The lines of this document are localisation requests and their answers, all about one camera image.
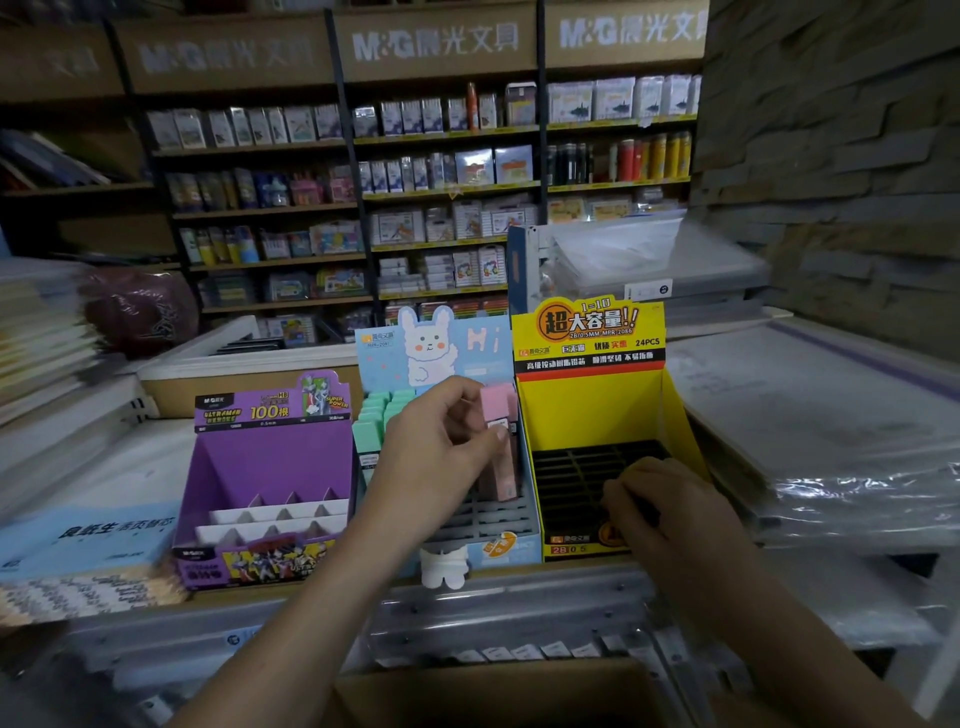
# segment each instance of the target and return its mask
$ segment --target stationery package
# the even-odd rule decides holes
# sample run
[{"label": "stationery package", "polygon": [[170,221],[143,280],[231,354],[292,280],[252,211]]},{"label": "stationery package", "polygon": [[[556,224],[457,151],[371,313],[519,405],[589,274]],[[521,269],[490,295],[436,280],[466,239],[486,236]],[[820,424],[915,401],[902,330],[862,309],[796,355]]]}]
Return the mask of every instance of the stationery package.
[{"label": "stationery package", "polygon": [[183,149],[206,149],[204,125],[196,109],[174,109],[174,123]]},{"label": "stationery package", "polygon": [[250,131],[247,112],[241,107],[230,107],[229,113],[230,120],[233,122],[233,131],[236,136],[237,145],[249,147],[253,144],[253,132]]},{"label": "stationery package", "polygon": [[403,134],[403,114],[400,111],[399,101],[381,102],[380,120],[383,122],[384,136],[400,136]]},{"label": "stationery package", "polygon": [[403,114],[403,133],[423,133],[423,109],[420,99],[400,104]]},{"label": "stationery package", "polygon": [[310,107],[287,107],[284,110],[287,117],[287,130],[290,132],[290,141],[316,141],[317,132],[313,123],[313,114]]},{"label": "stationery package", "polygon": [[180,134],[172,111],[147,111],[154,139],[160,149],[181,149]]}]

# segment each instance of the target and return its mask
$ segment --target white bunny cutout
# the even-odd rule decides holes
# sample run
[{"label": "white bunny cutout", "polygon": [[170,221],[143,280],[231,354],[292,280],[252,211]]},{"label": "white bunny cutout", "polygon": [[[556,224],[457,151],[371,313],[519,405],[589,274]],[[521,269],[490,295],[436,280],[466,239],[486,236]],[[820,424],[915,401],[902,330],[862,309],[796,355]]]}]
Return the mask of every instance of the white bunny cutout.
[{"label": "white bunny cutout", "polygon": [[439,384],[455,374],[453,362],[457,348],[450,343],[449,326],[453,311],[442,305],[433,312],[433,320],[417,323],[413,308],[400,309],[399,322],[403,327],[404,349],[411,387]]}]

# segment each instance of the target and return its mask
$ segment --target cardboard display box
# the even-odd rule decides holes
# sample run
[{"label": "cardboard display box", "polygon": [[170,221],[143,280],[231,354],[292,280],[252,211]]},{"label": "cardboard display box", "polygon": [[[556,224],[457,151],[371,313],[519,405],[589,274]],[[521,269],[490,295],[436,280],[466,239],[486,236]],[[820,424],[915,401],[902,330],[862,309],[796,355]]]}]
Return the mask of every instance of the cardboard display box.
[{"label": "cardboard display box", "polygon": [[356,456],[349,387],[197,396],[198,433],[174,538],[187,589],[303,579],[347,527]]},{"label": "cardboard display box", "polygon": [[321,728],[666,728],[640,662],[499,663],[342,678]]},{"label": "cardboard display box", "polygon": [[628,550],[600,504],[646,455],[708,478],[666,362],[663,303],[553,298],[512,319],[546,560]]}]

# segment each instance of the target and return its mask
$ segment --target finger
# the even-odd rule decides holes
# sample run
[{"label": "finger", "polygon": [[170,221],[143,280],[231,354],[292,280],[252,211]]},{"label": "finger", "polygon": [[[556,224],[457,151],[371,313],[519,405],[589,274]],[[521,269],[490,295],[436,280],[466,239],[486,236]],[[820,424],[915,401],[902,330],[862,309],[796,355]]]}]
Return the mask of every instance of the finger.
[{"label": "finger", "polygon": [[619,482],[635,496],[649,500],[661,513],[669,512],[685,484],[685,480],[673,474],[644,471],[626,471]]},{"label": "finger", "polygon": [[483,419],[483,407],[479,401],[460,400],[450,407],[447,417],[473,432],[487,429],[487,423]]},{"label": "finger", "polygon": [[421,407],[444,415],[460,400],[474,401],[480,397],[483,384],[465,376],[448,376],[444,381],[417,397],[414,401]]},{"label": "finger", "polygon": [[469,477],[471,485],[480,477],[481,471],[490,465],[493,457],[503,450],[503,444],[507,442],[508,437],[510,437],[510,430],[502,425],[496,425],[453,449],[457,467]]},{"label": "finger", "polygon": [[608,480],[604,483],[603,505],[630,548],[641,552],[638,556],[656,552],[656,549],[662,546],[663,537],[660,532],[643,519],[630,492],[621,481]]}]

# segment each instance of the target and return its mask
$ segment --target wooden shelf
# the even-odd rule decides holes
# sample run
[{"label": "wooden shelf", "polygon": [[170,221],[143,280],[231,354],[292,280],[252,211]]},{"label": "wooden shelf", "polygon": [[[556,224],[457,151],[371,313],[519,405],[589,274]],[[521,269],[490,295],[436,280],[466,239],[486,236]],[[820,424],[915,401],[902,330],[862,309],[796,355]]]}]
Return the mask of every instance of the wooden shelf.
[{"label": "wooden shelf", "polygon": [[373,246],[374,253],[394,253],[396,251],[418,251],[425,248],[455,248],[461,245],[490,245],[491,243],[507,242],[506,235],[493,237],[468,237],[462,240],[442,240],[437,243],[400,243],[398,245]]},{"label": "wooden shelf", "polygon": [[96,192],[131,192],[137,189],[153,189],[152,182],[114,182],[113,184],[84,184],[77,187],[41,187],[40,189],[17,189],[4,192],[4,197],[65,197]]},{"label": "wooden shelf", "polygon": [[421,141],[444,141],[449,139],[473,139],[480,136],[501,136],[513,133],[531,133],[539,130],[536,124],[524,127],[502,127],[501,129],[481,129],[476,132],[434,132],[408,133],[394,136],[363,136],[353,139],[357,146],[372,146],[374,144],[409,144]]},{"label": "wooden shelf", "polygon": [[276,301],[272,303],[247,303],[245,305],[219,305],[205,308],[204,313],[233,313],[235,311],[273,311],[282,308],[306,308],[308,306],[335,305],[337,303],[369,303],[373,296],[341,296],[335,299],[305,299],[303,301]]},{"label": "wooden shelf", "polygon": [[174,220],[214,220],[222,217],[253,217],[259,215],[292,215],[302,212],[329,212],[337,209],[356,209],[356,203],[328,205],[299,205],[289,207],[255,207],[254,209],[222,209],[214,212],[175,212]]},{"label": "wooden shelf", "polygon": [[257,152],[301,152],[307,149],[331,149],[347,146],[343,139],[299,141],[290,144],[260,144],[251,147],[206,147],[205,149],[158,149],[154,157],[210,157],[214,155],[246,155]]},{"label": "wooden shelf", "polygon": [[365,260],[364,253],[342,255],[310,255],[308,257],[281,257],[260,260],[256,263],[218,263],[217,265],[191,265],[191,271],[238,271],[246,268],[275,268],[283,265],[310,265],[311,263],[344,263],[348,260]]},{"label": "wooden shelf", "polygon": [[425,299],[430,296],[463,296],[467,293],[495,293],[507,290],[506,285],[472,285],[469,288],[450,288],[445,291],[413,291],[411,293],[381,293],[380,301]]},{"label": "wooden shelf", "polygon": [[620,189],[623,187],[652,187],[658,184],[684,184],[690,177],[675,177],[664,180],[642,180],[633,182],[595,182],[594,184],[558,184],[547,187],[547,192],[590,192],[599,189]]},{"label": "wooden shelf", "polygon": [[[696,121],[697,114],[688,113],[682,116],[652,116],[650,124],[682,124],[690,121]],[[591,129],[645,129],[639,119],[602,119],[600,121],[562,121],[547,124],[546,129],[549,132],[582,132]]]},{"label": "wooden shelf", "polygon": [[416,200],[424,197],[449,197],[451,200],[460,195],[479,195],[484,192],[510,192],[515,189],[539,187],[540,181],[510,182],[507,184],[455,184],[444,189],[422,189],[418,192],[364,192],[363,199],[371,202],[392,202],[395,200]]}]

